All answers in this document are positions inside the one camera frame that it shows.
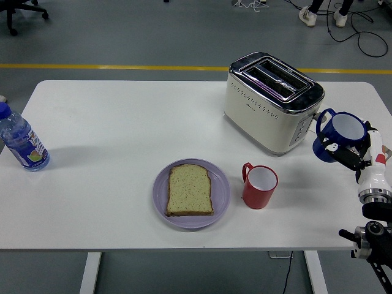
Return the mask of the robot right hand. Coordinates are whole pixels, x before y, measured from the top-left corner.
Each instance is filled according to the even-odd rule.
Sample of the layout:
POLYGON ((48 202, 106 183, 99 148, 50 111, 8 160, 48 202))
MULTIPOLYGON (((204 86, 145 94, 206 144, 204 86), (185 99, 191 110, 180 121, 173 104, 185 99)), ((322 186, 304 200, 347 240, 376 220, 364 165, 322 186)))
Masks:
POLYGON ((368 121, 335 124, 331 118, 324 128, 316 124, 314 154, 325 162, 339 162, 356 172, 358 195, 366 198, 391 196, 385 177, 387 155, 380 132, 368 121))

